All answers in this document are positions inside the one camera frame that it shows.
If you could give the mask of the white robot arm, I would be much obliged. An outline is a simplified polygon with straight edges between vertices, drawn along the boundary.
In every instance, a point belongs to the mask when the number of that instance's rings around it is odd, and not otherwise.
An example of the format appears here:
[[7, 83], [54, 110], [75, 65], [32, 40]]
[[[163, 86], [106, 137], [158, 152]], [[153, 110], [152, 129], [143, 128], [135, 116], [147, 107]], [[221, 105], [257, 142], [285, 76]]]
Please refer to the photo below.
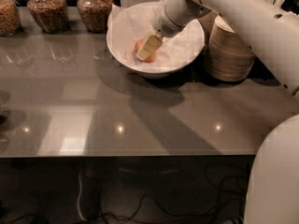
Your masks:
[[[164, 37], [217, 12], [293, 97], [299, 90], [299, 19], [264, 0], [164, 0], [153, 35], [136, 57], [143, 61]], [[249, 178], [244, 224], [299, 224], [299, 117], [279, 124], [261, 144]]]

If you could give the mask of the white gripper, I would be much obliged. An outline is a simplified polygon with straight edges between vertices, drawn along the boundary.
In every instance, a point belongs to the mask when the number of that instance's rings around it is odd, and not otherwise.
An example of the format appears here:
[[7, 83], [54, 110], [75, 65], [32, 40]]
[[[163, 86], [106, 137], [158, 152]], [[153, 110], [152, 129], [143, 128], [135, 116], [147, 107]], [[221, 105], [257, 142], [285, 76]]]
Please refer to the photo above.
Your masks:
[[204, 7], [201, 0], [161, 0], [152, 17], [152, 27], [156, 34], [143, 38], [136, 58], [146, 60], [163, 44], [162, 37], [174, 37], [191, 21], [209, 12], [210, 9]]

